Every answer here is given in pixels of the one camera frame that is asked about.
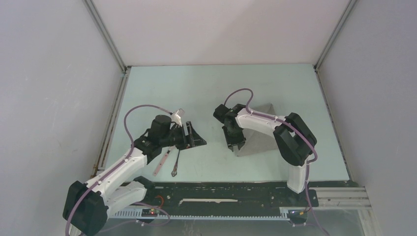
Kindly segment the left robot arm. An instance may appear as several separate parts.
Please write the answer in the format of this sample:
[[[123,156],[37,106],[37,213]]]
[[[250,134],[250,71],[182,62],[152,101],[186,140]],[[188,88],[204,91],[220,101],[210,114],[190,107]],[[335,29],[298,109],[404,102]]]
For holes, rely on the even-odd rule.
[[[85,183],[76,181],[70,185],[62,214],[67,221],[65,234],[69,235],[69,227],[74,226],[83,234],[94,236],[114,213],[136,202],[153,203],[152,181],[137,177],[128,185],[124,182],[151,163],[165,147],[186,150],[206,144],[191,122],[182,125],[174,122],[172,116],[157,115],[150,128],[133,140],[127,153],[109,169]]]

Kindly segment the grey cloth napkin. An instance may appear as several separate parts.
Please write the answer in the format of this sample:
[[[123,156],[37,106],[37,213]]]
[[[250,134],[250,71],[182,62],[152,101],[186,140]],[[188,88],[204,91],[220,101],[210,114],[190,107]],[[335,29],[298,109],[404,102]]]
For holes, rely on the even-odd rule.
[[[267,111],[275,112],[273,105],[268,103],[260,106],[261,111],[252,109],[242,109],[236,121],[243,128],[243,134],[246,138],[245,145],[239,151],[235,151],[238,157],[250,156],[277,150],[278,145],[274,137],[275,127],[281,123],[277,120],[275,114],[267,114]]]

